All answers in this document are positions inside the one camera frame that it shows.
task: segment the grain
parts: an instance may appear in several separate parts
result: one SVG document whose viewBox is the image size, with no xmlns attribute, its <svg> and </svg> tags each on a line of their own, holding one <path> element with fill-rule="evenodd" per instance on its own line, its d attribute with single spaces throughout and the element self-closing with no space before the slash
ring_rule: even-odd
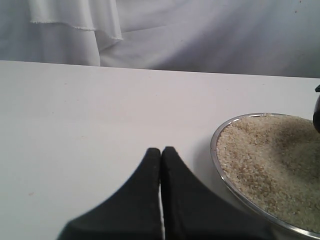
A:
<svg viewBox="0 0 320 240">
<path fill-rule="evenodd" d="M 223 130 L 217 156 L 234 186 L 258 207 L 320 233 L 320 134 L 312 121 L 243 117 Z"/>
</svg>

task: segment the white tabletop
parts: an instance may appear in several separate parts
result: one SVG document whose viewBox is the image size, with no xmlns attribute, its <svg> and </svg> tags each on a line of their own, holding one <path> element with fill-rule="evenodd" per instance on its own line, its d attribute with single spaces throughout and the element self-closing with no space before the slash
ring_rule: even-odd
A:
<svg viewBox="0 0 320 240">
<path fill-rule="evenodd" d="M 319 79 L 0 61 L 0 238 L 55 239 L 114 193 L 148 147 L 174 146 L 237 204 L 210 139 L 242 114 L 311 119 Z"/>
</svg>

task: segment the white curtain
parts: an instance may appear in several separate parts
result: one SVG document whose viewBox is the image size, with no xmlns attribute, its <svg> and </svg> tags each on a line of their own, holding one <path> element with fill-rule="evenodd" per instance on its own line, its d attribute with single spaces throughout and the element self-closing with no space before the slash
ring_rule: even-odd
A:
<svg viewBox="0 0 320 240">
<path fill-rule="evenodd" d="M 320 78 L 319 0 L 0 0 L 0 60 Z"/>
</svg>

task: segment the bowl rim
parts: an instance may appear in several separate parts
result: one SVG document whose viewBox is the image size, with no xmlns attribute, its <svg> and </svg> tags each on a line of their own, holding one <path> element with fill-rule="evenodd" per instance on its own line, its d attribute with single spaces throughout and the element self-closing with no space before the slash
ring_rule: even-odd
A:
<svg viewBox="0 0 320 240">
<path fill-rule="evenodd" d="M 244 194 L 239 191 L 236 186 L 230 181 L 230 179 L 227 177 L 225 174 L 224 170 L 222 169 L 218 155 L 217 155 L 217 143 L 219 140 L 219 137 L 221 136 L 221 133 L 223 130 L 228 127 L 230 124 L 238 121 L 239 119 L 243 117 L 251 117 L 251 118 L 256 118 L 256 117 L 263 117 L 263 116 L 289 116 L 287 114 L 281 114 L 281 113 L 249 113 L 249 114 L 243 114 L 240 116 L 233 117 L 227 121 L 225 121 L 223 124 L 221 124 L 214 132 L 211 142 L 210 142 L 210 154 L 211 154 L 211 159 L 213 161 L 213 164 L 215 166 L 215 169 L 217 170 L 218 174 L 220 175 L 222 181 L 224 184 L 227 186 L 227 188 L 249 209 L 254 211 L 256 214 L 262 216 L 269 222 L 276 224 L 279 227 L 282 227 L 286 230 L 289 230 L 290 232 L 294 232 L 296 234 L 302 235 L 304 237 L 308 237 L 311 239 L 317 239 L 320 240 L 320 233 L 315 233 L 312 231 L 307 231 L 304 229 L 301 229 L 299 227 L 296 227 L 294 225 L 291 225 L 285 221 L 282 221 L 278 219 L 277 217 L 271 215 L 270 213 L 264 211 L 262 208 L 257 206 L 255 203 L 253 203 L 251 200 L 249 200 Z"/>
</svg>

